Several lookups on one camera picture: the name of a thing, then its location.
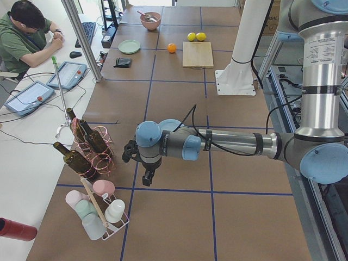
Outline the orange fruit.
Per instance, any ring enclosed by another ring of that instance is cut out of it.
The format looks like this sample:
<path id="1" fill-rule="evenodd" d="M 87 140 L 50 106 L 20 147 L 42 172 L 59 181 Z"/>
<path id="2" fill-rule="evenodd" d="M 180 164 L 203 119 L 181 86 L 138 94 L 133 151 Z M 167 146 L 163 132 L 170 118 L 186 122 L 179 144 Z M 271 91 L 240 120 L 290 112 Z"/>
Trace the orange fruit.
<path id="1" fill-rule="evenodd" d="M 177 50 L 176 44 L 170 43 L 170 44 L 167 45 L 167 51 L 168 51 L 169 53 L 175 53 L 176 50 Z"/>

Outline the light blue plate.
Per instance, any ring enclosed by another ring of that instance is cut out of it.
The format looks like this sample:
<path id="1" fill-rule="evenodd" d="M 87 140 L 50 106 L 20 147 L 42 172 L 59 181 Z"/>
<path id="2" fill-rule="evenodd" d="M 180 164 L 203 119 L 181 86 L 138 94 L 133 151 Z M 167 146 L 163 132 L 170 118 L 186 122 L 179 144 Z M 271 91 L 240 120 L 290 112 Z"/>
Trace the light blue plate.
<path id="1" fill-rule="evenodd" d="M 182 123 L 176 119 L 166 119 L 158 123 L 159 127 L 163 131 L 173 132 L 177 127 L 181 127 Z"/>

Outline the pink cup upper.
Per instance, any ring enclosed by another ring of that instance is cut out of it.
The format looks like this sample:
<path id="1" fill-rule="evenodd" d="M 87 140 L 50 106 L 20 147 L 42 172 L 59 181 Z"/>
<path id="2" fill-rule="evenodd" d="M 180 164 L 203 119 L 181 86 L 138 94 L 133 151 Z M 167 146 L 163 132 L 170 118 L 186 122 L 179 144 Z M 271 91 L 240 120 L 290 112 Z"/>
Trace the pink cup upper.
<path id="1" fill-rule="evenodd" d="M 93 190 L 98 196 L 108 194 L 109 196 L 115 192 L 115 185 L 113 182 L 100 179 L 93 184 Z"/>

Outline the white cup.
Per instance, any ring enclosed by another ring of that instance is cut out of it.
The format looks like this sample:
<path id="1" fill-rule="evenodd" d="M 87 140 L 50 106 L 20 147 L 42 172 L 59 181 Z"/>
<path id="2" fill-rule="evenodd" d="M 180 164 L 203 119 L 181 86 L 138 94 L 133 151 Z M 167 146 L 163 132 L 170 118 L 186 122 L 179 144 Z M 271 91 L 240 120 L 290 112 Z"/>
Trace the white cup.
<path id="1" fill-rule="evenodd" d="M 125 203 L 121 199 L 113 200 L 105 210 L 104 216 L 110 223 L 117 223 L 122 219 Z"/>

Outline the middle brown wine bottle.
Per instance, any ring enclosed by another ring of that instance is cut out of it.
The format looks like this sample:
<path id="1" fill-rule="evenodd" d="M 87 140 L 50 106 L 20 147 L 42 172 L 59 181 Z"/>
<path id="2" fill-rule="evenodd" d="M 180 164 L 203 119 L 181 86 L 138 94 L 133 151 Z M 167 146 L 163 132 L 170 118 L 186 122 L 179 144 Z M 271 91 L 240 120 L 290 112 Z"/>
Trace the middle brown wine bottle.
<path id="1" fill-rule="evenodd" d="M 97 130 L 91 129 L 88 123 L 83 119 L 79 120 L 79 125 L 85 131 L 85 139 L 95 153 L 110 154 L 107 144 Z"/>

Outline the light blue cup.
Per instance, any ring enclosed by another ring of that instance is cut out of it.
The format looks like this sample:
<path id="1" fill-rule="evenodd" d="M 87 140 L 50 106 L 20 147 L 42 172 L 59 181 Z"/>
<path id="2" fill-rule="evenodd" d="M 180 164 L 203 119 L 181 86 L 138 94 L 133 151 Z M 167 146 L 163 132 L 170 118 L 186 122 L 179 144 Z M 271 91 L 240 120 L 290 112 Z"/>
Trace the light blue cup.
<path id="1" fill-rule="evenodd" d="M 94 213 L 90 213 L 82 219 L 82 225 L 91 240 L 97 240 L 106 233 L 102 220 Z"/>

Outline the pale pink cup left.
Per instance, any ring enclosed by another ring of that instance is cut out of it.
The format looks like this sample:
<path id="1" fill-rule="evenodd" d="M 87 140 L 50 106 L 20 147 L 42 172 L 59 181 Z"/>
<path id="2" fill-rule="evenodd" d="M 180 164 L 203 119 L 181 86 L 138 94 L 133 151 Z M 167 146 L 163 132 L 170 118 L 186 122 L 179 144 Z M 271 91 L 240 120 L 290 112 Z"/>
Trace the pale pink cup left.
<path id="1" fill-rule="evenodd" d="M 66 203 L 73 209 L 75 210 L 76 204 L 81 201 L 81 200 L 87 200 L 89 201 L 88 195 L 77 191 L 77 190 L 71 190 L 66 194 L 65 201 Z"/>

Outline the wooden cutting board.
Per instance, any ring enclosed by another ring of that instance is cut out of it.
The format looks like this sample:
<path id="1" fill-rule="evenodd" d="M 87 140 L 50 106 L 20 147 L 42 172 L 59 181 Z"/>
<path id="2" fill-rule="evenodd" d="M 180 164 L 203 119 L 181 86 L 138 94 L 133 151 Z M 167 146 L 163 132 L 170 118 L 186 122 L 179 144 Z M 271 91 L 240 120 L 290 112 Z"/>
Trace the wooden cutting board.
<path id="1" fill-rule="evenodd" d="M 213 68 L 211 42 L 183 42 L 182 66 L 185 68 Z"/>

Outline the far blue teach pendant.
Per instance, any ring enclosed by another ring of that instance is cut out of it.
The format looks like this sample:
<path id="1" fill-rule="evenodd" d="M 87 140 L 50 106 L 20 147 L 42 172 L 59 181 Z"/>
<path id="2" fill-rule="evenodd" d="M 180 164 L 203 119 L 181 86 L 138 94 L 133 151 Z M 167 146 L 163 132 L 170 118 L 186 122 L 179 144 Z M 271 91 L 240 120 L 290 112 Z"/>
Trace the far blue teach pendant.
<path id="1" fill-rule="evenodd" d="M 60 66 L 55 65 L 59 73 L 61 88 L 71 90 L 84 77 L 87 66 L 81 63 L 65 61 Z"/>

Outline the left yellow lemon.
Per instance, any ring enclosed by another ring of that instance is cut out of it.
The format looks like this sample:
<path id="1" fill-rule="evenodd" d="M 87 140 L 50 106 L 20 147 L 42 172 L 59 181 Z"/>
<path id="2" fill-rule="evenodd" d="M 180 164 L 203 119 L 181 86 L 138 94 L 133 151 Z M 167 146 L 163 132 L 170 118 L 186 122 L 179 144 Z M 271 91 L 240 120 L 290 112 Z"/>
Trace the left yellow lemon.
<path id="1" fill-rule="evenodd" d="M 191 32 L 187 35 L 187 39 L 188 41 L 192 42 L 192 41 L 195 41 L 196 40 L 196 33 L 194 32 Z"/>

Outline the near blue teach pendant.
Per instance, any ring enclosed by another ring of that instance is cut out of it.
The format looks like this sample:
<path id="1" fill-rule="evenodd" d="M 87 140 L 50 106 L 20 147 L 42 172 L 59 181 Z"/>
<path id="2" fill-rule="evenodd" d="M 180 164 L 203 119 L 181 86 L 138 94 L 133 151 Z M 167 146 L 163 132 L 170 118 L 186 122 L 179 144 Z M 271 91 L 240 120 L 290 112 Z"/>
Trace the near blue teach pendant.
<path id="1" fill-rule="evenodd" d="M 54 89 L 46 84 L 35 81 L 16 96 L 6 101 L 4 106 L 18 116 L 25 116 L 42 105 L 54 94 Z"/>

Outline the red cylinder bottle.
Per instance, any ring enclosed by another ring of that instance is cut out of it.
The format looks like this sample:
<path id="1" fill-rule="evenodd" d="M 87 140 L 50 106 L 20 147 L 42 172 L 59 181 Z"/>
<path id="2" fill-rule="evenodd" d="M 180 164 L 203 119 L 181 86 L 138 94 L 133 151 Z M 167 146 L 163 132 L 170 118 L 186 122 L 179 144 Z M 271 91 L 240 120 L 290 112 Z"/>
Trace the red cylinder bottle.
<path id="1" fill-rule="evenodd" d="M 1 236 L 22 241 L 31 241 L 37 235 L 36 227 L 1 218 Z"/>

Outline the pink bowl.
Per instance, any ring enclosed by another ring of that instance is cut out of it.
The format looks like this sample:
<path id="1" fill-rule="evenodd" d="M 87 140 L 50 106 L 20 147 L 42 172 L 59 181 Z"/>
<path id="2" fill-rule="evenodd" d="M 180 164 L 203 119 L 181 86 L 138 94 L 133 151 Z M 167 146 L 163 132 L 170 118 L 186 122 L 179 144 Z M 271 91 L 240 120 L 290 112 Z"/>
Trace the pink bowl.
<path id="1" fill-rule="evenodd" d="M 158 19 L 158 21 L 156 22 L 146 21 L 145 18 L 142 15 L 140 15 L 140 20 L 142 25 L 148 30 L 156 30 L 161 24 L 161 14 L 156 12 L 146 12 L 146 13 L 151 14 L 152 16 L 155 16 Z"/>

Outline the seated man green shirt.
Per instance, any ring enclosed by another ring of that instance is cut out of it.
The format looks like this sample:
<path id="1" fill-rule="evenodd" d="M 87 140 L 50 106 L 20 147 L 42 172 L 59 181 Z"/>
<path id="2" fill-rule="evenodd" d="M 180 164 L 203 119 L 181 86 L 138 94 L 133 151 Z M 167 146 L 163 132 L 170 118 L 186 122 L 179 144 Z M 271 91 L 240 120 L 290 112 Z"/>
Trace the seated man green shirt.
<path id="1" fill-rule="evenodd" d="M 10 73 L 20 80 L 26 72 L 61 49 L 64 36 L 30 1 L 17 1 L 1 18 L 1 58 Z"/>

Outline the aluminium frame post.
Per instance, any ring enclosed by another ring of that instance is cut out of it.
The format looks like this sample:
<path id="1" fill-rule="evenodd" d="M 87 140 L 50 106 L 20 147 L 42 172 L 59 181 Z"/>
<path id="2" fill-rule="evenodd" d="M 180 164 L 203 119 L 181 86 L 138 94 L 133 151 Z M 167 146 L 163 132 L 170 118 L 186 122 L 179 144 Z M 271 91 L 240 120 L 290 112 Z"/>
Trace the aluminium frame post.
<path id="1" fill-rule="evenodd" d="M 88 62 L 90 71 L 93 74 L 93 77 L 96 81 L 96 83 L 99 83 L 102 80 L 102 75 L 99 70 L 99 67 L 97 66 L 97 62 L 95 60 L 94 54 L 92 52 L 92 49 L 90 47 L 90 44 L 88 43 L 88 40 L 85 36 L 82 23 L 79 19 L 77 8 L 74 4 L 73 0 L 61 0 L 63 7 L 67 13 L 67 16 L 71 22 L 72 28 L 76 34 L 77 39 L 79 40 L 79 43 L 81 44 L 82 51 L 85 55 L 85 58 Z"/>

